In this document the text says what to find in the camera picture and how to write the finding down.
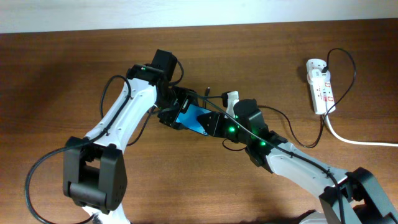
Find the blue Galaxy smartphone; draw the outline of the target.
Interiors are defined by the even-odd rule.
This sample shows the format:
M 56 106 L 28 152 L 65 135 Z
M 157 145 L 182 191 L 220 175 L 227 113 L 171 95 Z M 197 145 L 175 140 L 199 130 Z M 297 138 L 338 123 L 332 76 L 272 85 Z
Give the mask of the blue Galaxy smartphone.
M 191 104 L 188 107 L 186 113 L 179 113 L 176 122 L 182 124 L 191 131 L 207 136 L 207 132 L 205 131 L 204 127 L 197 121 L 197 117 L 203 114 L 208 114 L 210 112 L 211 111 L 208 109 L 204 109 L 202 107 Z

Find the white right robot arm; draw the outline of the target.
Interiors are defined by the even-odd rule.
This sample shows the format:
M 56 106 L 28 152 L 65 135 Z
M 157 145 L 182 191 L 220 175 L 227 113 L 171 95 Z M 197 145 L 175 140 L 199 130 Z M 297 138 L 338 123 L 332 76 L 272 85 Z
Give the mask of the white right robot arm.
M 258 166 L 285 177 L 319 199 L 323 213 L 315 223 L 397 223 L 397 210 L 373 174 L 359 167 L 349 172 L 305 154 L 270 131 L 256 100 L 241 100 L 229 115 L 221 108 L 197 120 L 213 137 L 245 144 Z

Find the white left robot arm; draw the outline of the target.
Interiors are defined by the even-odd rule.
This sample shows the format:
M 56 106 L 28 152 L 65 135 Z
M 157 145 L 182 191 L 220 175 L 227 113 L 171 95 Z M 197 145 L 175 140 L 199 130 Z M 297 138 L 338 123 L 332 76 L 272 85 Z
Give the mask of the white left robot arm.
M 129 223 L 122 200 L 127 174 L 124 151 L 145 114 L 158 108 L 161 123 L 174 129 L 188 129 L 179 118 L 188 107 L 183 90 L 172 81 L 178 60 L 134 65 L 122 77 L 121 94 L 101 121 L 80 139 L 71 137 L 63 155 L 63 193 L 90 215 L 93 223 Z

